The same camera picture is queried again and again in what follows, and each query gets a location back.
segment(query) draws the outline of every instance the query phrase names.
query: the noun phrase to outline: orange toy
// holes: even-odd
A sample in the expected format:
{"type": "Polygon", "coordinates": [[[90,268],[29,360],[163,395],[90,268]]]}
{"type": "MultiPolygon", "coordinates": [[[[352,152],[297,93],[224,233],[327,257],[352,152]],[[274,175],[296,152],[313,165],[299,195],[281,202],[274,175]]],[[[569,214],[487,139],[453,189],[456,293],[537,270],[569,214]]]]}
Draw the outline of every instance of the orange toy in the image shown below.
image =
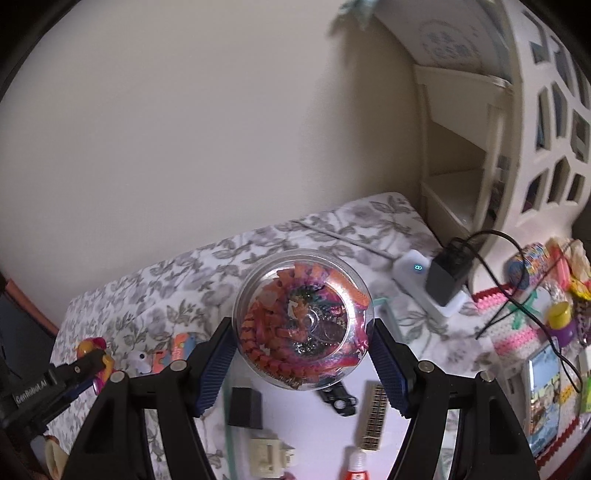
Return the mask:
{"type": "MultiPolygon", "coordinates": [[[[76,347],[76,358],[80,359],[93,350],[106,350],[106,348],[107,343],[103,337],[85,338],[78,344],[78,347],[76,347]]],[[[103,389],[115,368],[113,357],[106,353],[103,355],[103,363],[105,364],[105,368],[96,374],[96,378],[92,382],[96,395],[98,395],[103,389]]]]}

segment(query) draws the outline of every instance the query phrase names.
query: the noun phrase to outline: black power adapter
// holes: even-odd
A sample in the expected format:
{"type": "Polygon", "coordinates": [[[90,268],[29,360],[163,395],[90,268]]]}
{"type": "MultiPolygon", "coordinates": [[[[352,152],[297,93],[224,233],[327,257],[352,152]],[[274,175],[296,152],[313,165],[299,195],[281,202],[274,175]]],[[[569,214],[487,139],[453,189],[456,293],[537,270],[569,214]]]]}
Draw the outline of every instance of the black power adapter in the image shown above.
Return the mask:
{"type": "Polygon", "coordinates": [[[445,306],[466,282],[474,254],[459,241],[452,240],[429,267],[425,290],[439,305],[445,306]]]}

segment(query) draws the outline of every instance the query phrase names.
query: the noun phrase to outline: bead pattern board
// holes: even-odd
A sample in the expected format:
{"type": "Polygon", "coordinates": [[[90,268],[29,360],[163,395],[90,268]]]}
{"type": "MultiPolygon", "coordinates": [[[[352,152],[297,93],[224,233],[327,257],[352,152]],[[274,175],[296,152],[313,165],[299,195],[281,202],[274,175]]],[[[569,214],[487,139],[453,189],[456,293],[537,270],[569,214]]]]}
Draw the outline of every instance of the bead pattern board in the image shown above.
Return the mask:
{"type": "Polygon", "coordinates": [[[361,448],[363,450],[379,450],[386,409],[388,408],[388,397],[382,384],[374,385],[369,408],[371,410],[365,427],[365,434],[361,440],[361,448]]]}

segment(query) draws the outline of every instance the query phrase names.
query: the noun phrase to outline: blue gripper pad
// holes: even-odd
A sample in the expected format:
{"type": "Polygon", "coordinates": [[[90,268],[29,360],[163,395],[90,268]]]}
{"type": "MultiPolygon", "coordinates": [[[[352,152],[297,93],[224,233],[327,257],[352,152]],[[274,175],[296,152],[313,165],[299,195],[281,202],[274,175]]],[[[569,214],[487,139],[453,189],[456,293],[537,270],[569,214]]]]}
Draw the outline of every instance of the blue gripper pad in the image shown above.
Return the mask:
{"type": "Polygon", "coordinates": [[[374,330],[369,343],[369,356],[390,405],[404,415],[408,410],[408,384],[377,330],[374,330]]]}
{"type": "Polygon", "coordinates": [[[228,329],[209,359],[199,381],[199,396],[195,402],[195,415],[200,417],[216,402],[217,394],[236,351],[234,332],[228,329]]]}

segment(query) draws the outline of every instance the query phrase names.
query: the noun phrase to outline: white wall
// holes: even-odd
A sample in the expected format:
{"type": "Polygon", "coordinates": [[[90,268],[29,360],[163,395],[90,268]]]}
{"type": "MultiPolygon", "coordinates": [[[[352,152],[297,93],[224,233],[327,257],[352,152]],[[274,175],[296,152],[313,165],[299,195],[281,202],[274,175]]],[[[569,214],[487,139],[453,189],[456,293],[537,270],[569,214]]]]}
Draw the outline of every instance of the white wall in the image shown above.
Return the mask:
{"type": "Polygon", "coordinates": [[[342,0],[83,0],[0,103],[0,269],[53,322],[241,231],[418,200],[411,59],[342,0]]]}

